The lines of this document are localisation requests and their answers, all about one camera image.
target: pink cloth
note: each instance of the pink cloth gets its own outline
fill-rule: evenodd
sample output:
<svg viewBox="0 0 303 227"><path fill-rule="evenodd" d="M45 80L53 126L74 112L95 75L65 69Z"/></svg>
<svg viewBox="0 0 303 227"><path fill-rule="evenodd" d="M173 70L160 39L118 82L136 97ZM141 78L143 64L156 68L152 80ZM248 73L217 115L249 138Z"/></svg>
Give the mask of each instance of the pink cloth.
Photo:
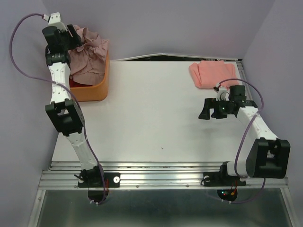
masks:
<svg viewBox="0 0 303 227"><path fill-rule="evenodd" d="M97 85L104 78L109 40L101 39L98 33L90 32L87 27L74 27L84 44L69 51L71 75L77 83Z"/></svg>
<svg viewBox="0 0 303 227"><path fill-rule="evenodd" d="M235 66L225 64L224 61L201 61L199 64L193 63L190 67L190 75L197 88L211 89L224 79L237 78ZM222 83L223 87L229 88L238 85L236 80Z"/></svg>

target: crumpled pink fabric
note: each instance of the crumpled pink fabric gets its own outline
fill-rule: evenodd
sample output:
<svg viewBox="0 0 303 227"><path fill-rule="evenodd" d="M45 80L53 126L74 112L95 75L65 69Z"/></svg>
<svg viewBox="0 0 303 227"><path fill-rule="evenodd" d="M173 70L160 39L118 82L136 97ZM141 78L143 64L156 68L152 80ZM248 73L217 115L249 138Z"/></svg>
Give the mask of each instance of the crumpled pink fabric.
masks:
<svg viewBox="0 0 303 227"><path fill-rule="evenodd" d="M76 50L69 51L71 76L77 83L97 85L104 78L109 40L101 39L98 33L90 32L87 27L74 27L84 44Z"/></svg>
<svg viewBox="0 0 303 227"><path fill-rule="evenodd" d="M197 88L212 89L217 83L224 79L237 78L235 66L225 64L224 61L201 61L193 63L189 67L190 75ZM238 85L238 81L230 80L222 83L223 87L229 88Z"/></svg>

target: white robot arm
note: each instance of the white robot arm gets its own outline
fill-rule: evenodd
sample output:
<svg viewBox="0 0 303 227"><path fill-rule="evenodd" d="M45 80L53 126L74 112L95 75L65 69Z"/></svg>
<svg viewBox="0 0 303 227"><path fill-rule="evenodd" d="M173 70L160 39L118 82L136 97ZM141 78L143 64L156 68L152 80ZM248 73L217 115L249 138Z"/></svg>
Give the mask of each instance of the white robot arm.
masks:
<svg viewBox="0 0 303 227"><path fill-rule="evenodd" d="M199 119L209 120L210 109L214 109L212 118L227 118L233 114L247 127L257 114L248 135L254 141L250 151L245 152L246 158L242 160L224 162L219 172L206 172L208 176L204 186L232 186L237 181L238 186L245 185L240 181L246 177L284 178L286 174L290 144L287 140L279 139L266 125L257 113L258 108L254 101L246 100L245 86L231 86L229 100L225 99L227 89L214 87L217 98L206 98Z"/></svg>
<svg viewBox="0 0 303 227"><path fill-rule="evenodd" d="M72 25L65 26L59 13L53 13L48 18L48 26L42 30L48 43L45 50L46 64L51 72L52 98L45 106L46 113L58 132L61 132L71 143L80 163L81 173L77 176L78 186L101 187L101 172L98 162L89 149L84 135L85 121L81 109L72 100L70 93L58 84L69 86L70 55L69 50L82 46L80 37Z"/></svg>

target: lavender wall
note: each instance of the lavender wall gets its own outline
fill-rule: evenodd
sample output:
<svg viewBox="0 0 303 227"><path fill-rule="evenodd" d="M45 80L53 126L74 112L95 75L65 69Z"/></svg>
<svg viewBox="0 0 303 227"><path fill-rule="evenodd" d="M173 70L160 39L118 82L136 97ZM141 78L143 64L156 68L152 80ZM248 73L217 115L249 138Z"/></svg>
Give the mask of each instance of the lavender wall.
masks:
<svg viewBox="0 0 303 227"><path fill-rule="evenodd" d="M42 0L111 41L111 59L151 53L243 58L274 0Z"/></svg>
<svg viewBox="0 0 303 227"><path fill-rule="evenodd" d="M4 0L0 7L0 226L27 226L42 169L53 154L57 133L44 105L51 85L24 78L9 59L9 38L16 23L33 12L46 13L40 0ZM49 77L41 33L47 23L28 19L17 32L14 56L24 71Z"/></svg>
<svg viewBox="0 0 303 227"><path fill-rule="evenodd" d="M303 223L303 1L276 0L244 57L250 82L265 99L262 116L291 143L290 191Z"/></svg>

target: white tabletop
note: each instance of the white tabletop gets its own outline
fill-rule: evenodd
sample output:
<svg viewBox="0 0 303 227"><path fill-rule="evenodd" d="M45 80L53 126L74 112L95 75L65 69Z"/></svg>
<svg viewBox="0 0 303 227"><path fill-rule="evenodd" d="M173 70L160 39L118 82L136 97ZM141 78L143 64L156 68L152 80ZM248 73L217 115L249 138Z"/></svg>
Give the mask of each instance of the white tabletop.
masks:
<svg viewBox="0 0 303 227"><path fill-rule="evenodd" d="M108 97L81 103L88 139L100 161L234 160L244 127L232 115L221 120L198 119L204 99L216 97L216 92L194 86L188 71L192 63L111 62ZM243 153L251 145L247 138ZM52 161L79 161L61 134Z"/></svg>

